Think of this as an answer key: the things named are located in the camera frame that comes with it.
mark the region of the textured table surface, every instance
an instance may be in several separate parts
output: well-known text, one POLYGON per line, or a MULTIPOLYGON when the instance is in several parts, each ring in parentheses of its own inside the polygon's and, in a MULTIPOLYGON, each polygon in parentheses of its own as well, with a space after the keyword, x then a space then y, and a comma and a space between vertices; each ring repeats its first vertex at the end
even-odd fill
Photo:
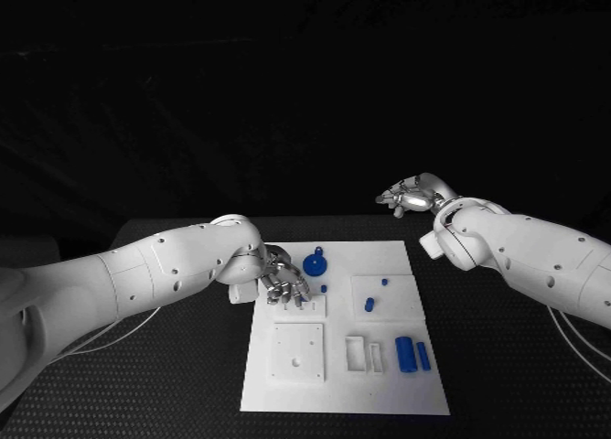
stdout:
MULTIPOLYGON (((113 247, 206 221, 134 220, 113 247)), ((213 284, 165 306, 116 345, 43 371, 7 438, 611 437, 610 385, 569 350, 546 308, 499 274, 483 268, 464 273, 428 258, 418 243, 428 214, 252 222, 265 241, 405 241, 451 416, 239 412, 252 304, 230 305, 226 286, 213 284)), ((577 325, 611 354, 610 333, 577 325)), ((585 355, 611 376, 605 361, 585 355)))

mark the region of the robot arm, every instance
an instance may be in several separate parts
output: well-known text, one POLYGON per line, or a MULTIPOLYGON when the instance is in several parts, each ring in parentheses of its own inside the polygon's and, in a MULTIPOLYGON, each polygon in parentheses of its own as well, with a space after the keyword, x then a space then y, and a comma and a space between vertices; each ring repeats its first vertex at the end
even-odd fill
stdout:
POLYGON ((376 198, 395 208, 431 210, 434 230, 419 243, 431 258, 500 272, 507 285, 555 309, 611 329, 611 246, 585 233, 497 204, 458 197, 431 174, 403 180, 376 198))
POLYGON ((251 302, 256 279, 269 302, 284 294, 310 300, 289 256, 265 246, 256 228, 236 215, 67 262, 0 268, 0 412, 61 350, 93 330, 171 304, 213 281, 229 285, 233 303, 251 302))

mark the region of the small blue piece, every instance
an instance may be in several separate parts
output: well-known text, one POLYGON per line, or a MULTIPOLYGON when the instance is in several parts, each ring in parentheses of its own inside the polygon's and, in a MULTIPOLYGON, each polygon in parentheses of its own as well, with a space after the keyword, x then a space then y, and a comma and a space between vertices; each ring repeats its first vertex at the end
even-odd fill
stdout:
POLYGON ((424 346, 424 343, 418 342, 418 353, 419 353, 419 363, 421 368, 424 370, 431 370, 431 363, 428 362, 428 355, 427 355, 427 347, 424 346))
POLYGON ((395 339, 395 348, 398 350, 398 364, 401 372, 409 373, 418 371, 418 362, 415 361, 414 341, 409 337, 395 339))
POLYGON ((328 262, 323 257, 323 249, 317 247, 314 253, 302 260, 302 271, 310 276, 320 276, 328 268, 328 262))
POLYGON ((367 302, 365 302, 365 311, 370 313, 373 309, 375 309, 375 300, 372 297, 367 297, 367 302))

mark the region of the black backdrop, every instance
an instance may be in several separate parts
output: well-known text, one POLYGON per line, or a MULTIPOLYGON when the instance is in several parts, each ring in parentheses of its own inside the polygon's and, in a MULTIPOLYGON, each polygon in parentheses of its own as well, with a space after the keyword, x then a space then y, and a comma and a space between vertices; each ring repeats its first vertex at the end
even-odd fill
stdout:
POLYGON ((385 213, 421 172, 611 242, 611 3, 0 10, 0 233, 385 213))

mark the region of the metal robot hand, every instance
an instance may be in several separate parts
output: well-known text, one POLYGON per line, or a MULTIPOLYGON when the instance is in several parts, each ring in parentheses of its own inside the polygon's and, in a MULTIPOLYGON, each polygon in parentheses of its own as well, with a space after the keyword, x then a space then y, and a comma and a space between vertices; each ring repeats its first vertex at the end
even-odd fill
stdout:
POLYGON ((389 205, 395 218, 401 218, 408 210, 437 213, 445 204, 457 198, 444 181, 429 173, 401 180, 375 198, 375 202, 389 205))
POLYGON ((266 269, 259 278, 268 291, 266 302, 271 305, 294 300, 301 307, 301 301, 310 302, 310 287, 301 276, 301 271, 292 265, 285 250, 276 245, 266 245, 266 269))

